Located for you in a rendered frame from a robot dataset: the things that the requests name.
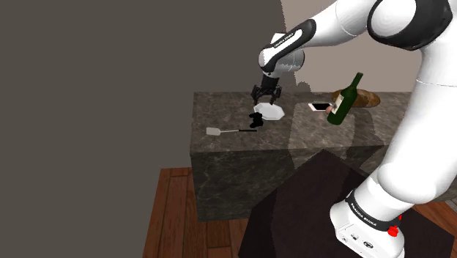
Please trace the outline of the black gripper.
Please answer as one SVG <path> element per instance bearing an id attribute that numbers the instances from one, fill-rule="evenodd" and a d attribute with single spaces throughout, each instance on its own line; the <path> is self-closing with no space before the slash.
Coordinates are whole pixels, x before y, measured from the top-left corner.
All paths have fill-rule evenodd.
<path id="1" fill-rule="evenodd" d="M 253 91 L 250 94 L 250 96 L 253 98 L 253 104 L 257 105 L 259 98 L 263 95 L 272 95 L 270 104 L 273 105 L 281 94 L 281 86 L 278 85 L 278 82 L 279 78 L 271 78 L 267 75 L 263 75 L 261 86 L 255 85 L 253 87 Z"/>

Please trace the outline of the white octagonal plate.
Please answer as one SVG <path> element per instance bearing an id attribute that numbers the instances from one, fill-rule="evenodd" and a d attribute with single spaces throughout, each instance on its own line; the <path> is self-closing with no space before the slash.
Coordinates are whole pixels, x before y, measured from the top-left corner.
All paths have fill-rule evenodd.
<path id="1" fill-rule="evenodd" d="M 260 113 L 262 115 L 262 119 L 268 121 L 278 121 L 285 115 L 280 106 L 270 103 L 258 103 L 253 107 L 253 110 Z"/>

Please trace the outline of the small black figure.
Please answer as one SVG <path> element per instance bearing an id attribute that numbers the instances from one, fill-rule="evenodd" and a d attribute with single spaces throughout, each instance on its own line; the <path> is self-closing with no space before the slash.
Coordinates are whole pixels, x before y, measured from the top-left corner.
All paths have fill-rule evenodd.
<path id="1" fill-rule="evenodd" d="M 259 112 L 252 113 L 249 117 L 253 120 L 250 124 L 250 128 L 261 127 L 264 124 L 263 116 Z"/>

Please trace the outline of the green wine bottle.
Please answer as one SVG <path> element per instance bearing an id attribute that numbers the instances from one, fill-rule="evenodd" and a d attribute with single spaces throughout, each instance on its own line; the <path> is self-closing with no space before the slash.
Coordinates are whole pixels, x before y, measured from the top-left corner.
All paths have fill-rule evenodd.
<path id="1" fill-rule="evenodd" d="M 351 84 L 341 90 L 327 116 L 330 124 L 340 125 L 343 122 L 357 98 L 357 86 L 362 77 L 362 73 L 357 73 Z"/>

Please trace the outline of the grey marble counter block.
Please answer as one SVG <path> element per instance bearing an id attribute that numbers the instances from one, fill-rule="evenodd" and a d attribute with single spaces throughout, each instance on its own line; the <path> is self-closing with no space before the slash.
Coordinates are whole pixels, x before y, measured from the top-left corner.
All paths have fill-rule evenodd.
<path id="1" fill-rule="evenodd" d="M 200 221 L 247 218 L 252 208 L 321 150 L 370 174 L 381 162 L 404 116 L 407 92 L 382 92 L 373 108 L 352 108 L 331 125 L 309 103 L 328 103 L 328 92 L 284 92 L 285 115 L 256 132 L 206 134 L 206 128 L 249 129 L 253 101 L 247 92 L 197 92 L 193 96 L 190 159 Z"/>

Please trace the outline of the brown bread loaf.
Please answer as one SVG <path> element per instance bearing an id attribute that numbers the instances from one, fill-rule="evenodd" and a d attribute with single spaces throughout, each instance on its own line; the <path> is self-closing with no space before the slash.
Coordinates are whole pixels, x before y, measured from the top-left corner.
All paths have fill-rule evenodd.
<path id="1" fill-rule="evenodd" d="M 364 89 L 357 89 L 356 98 L 352 103 L 352 108 L 372 108 L 381 103 L 380 97 L 374 92 L 369 92 Z"/>

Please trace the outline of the dark robot stand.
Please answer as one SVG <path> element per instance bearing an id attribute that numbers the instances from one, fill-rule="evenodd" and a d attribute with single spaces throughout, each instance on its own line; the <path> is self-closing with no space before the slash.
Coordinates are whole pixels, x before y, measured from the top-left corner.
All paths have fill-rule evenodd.
<path id="1" fill-rule="evenodd" d="M 252 209 L 239 258 L 362 258 L 350 244 L 379 254 L 379 244 L 354 230 L 337 237 L 330 220 L 332 205 L 367 176 L 331 152 L 318 152 Z"/>

